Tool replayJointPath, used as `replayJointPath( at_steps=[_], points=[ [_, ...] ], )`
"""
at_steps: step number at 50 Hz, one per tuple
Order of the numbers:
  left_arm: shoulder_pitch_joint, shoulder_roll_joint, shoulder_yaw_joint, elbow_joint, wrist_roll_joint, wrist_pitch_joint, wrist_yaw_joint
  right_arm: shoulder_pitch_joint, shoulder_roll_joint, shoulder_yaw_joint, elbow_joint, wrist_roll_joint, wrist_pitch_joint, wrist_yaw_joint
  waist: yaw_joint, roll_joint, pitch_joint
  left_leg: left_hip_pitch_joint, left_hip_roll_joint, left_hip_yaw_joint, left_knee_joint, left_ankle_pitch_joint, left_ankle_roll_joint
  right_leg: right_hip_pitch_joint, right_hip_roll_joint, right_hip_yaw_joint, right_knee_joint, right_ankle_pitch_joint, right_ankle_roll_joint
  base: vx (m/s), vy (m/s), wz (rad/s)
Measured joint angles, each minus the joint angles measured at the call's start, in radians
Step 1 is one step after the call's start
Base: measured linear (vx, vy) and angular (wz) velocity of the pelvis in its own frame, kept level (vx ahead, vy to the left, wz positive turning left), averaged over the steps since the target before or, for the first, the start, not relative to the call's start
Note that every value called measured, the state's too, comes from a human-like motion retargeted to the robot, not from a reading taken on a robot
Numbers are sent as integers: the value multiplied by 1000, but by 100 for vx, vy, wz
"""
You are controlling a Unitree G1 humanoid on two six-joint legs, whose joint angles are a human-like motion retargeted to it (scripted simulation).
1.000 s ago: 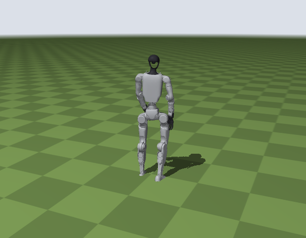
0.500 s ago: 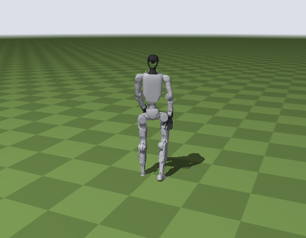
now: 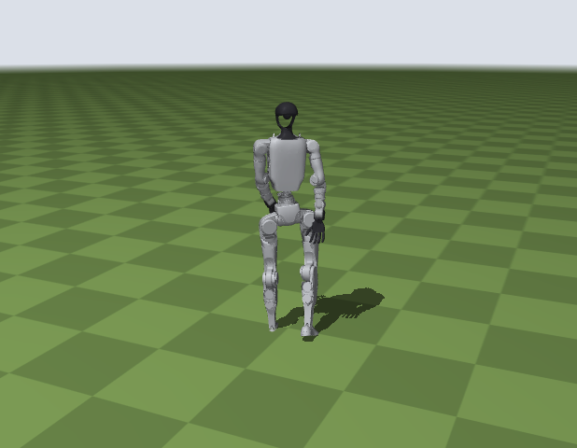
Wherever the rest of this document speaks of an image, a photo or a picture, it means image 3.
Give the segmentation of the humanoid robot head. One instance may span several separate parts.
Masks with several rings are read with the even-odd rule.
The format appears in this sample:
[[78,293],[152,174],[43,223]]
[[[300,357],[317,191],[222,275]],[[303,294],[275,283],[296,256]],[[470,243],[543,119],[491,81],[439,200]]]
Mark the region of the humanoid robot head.
[[[296,140],[295,138],[298,138],[292,133],[292,124],[297,115],[298,109],[293,103],[285,102],[277,106],[275,109],[275,118],[278,127],[281,129],[281,134],[276,138],[279,138],[280,140]],[[283,116],[284,119],[290,119],[292,116],[290,125],[288,127],[282,127],[279,123],[279,116]]]

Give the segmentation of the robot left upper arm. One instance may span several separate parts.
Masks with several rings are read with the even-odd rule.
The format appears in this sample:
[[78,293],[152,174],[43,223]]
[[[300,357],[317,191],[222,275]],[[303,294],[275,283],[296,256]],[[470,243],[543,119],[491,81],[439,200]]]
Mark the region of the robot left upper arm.
[[262,185],[266,185],[270,181],[267,173],[265,173],[265,154],[269,150],[270,143],[270,139],[259,139],[253,145],[255,181]]

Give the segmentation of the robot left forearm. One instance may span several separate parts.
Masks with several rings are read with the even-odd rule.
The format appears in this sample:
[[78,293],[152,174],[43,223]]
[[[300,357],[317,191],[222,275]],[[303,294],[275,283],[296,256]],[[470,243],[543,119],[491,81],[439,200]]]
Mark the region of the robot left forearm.
[[256,187],[257,187],[258,191],[260,192],[260,196],[262,197],[262,199],[265,202],[267,202],[269,206],[271,206],[274,203],[274,198],[273,198],[273,194],[270,191],[269,183],[266,185],[262,185],[262,184],[258,184],[256,182]]

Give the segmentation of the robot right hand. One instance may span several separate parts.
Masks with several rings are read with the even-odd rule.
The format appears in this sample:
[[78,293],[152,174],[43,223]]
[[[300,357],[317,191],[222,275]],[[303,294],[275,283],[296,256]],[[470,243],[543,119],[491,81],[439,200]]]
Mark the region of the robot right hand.
[[[315,211],[316,211],[316,210],[315,210]],[[316,234],[316,235],[315,235],[315,241],[313,242],[313,244],[316,243],[316,241],[317,241],[317,234],[318,234],[318,233],[319,233],[319,235],[318,235],[318,241],[317,241],[317,243],[318,243],[318,244],[320,243],[321,233],[322,233],[322,241],[321,241],[321,243],[324,242],[324,238],[325,238],[325,233],[324,233],[324,231],[325,231],[325,226],[324,226],[324,223],[322,222],[322,220],[324,220],[324,219],[325,219],[325,210],[323,210],[323,216],[322,216],[322,218],[320,218],[320,217],[315,217],[315,213],[314,213],[314,220],[315,220],[315,221],[312,223],[312,226],[309,228],[309,230],[308,230],[307,233],[305,234],[305,235],[308,235],[309,232],[310,232],[310,230],[312,230],[312,236],[311,236],[311,239],[310,239],[309,243],[311,243],[311,242],[313,241],[313,238],[314,238],[314,235],[315,235],[315,234]]]

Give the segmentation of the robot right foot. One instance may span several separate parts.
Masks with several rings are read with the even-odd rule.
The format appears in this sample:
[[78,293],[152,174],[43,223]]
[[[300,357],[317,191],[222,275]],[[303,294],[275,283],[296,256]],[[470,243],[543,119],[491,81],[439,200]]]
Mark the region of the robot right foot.
[[308,324],[302,327],[301,336],[315,336],[318,335],[319,332],[314,328],[310,328]]

